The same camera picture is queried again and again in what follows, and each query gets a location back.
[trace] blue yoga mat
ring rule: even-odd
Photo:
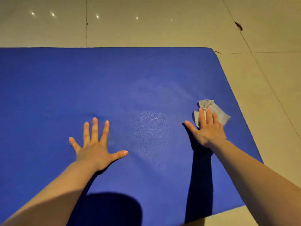
[[[69,225],[180,225],[244,205],[224,167],[182,122],[202,99],[228,140],[262,162],[210,48],[1,48],[0,223],[75,160],[83,124],[110,121],[125,158],[94,177]]]

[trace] left hand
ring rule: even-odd
[[[84,124],[84,146],[81,148],[73,137],[69,138],[70,144],[76,152],[76,162],[81,161],[93,166],[96,171],[105,169],[115,160],[126,156],[128,151],[119,151],[114,154],[109,154],[107,151],[107,139],[109,135],[110,123],[104,123],[103,132],[98,141],[98,120],[93,118],[92,136],[90,139],[89,123]]]

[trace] cleaning cloth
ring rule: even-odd
[[[217,104],[214,103],[214,100],[209,100],[209,99],[201,100],[198,102],[198,106],[203,109],[205,119],[206,119],[207,109],[211,108],[212,113],[217,113],[217,116],[219,117],[219,122],[221,122],[223,126],[231,118],[229,115],[225,114],[224,111],[217,106]],[[193,113],[194,113],[195,125],[199,128],[199,112],[193,111]]]

